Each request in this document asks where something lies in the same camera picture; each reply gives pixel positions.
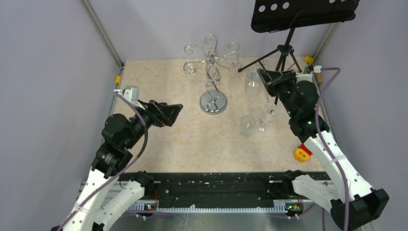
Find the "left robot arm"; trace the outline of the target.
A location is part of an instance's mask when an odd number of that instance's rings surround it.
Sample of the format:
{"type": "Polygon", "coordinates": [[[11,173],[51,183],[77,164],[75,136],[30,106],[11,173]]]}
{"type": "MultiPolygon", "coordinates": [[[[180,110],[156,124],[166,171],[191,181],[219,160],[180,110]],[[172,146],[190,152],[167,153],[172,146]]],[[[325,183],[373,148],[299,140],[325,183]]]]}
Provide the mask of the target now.
{"type": "Polygon", "coordinates": [[[53,231],[108,231],[137,200],[154,193],[153,178],[140,171],[122,191],[105,204],[119,177],[144,153],[150,127],[171,127],[183,109],[182,104],[139,101],[132,105],[133,117],[109,116],[102,130],[103,143],[91,163],[85,186],[60,225],[53,231]]]}

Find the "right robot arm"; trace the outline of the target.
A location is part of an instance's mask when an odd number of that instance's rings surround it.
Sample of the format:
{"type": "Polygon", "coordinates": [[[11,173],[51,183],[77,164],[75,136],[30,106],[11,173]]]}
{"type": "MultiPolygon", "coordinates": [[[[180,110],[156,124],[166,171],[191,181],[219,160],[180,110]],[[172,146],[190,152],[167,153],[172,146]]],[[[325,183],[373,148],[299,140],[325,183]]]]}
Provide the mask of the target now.
{"type": "Polygon", "coordinates": [[[295,71],[257,71],[266,92],[286,109],[293,134],[319,161],[332,184],[325,186],[300,170],[288,171],[282,192],[301,195],[328,211],[344,231],[353,231],[380,217],[389,201],[384,189],[375,189],[353,167],[319,115],[323,93],[312,80],[295,71]]]}

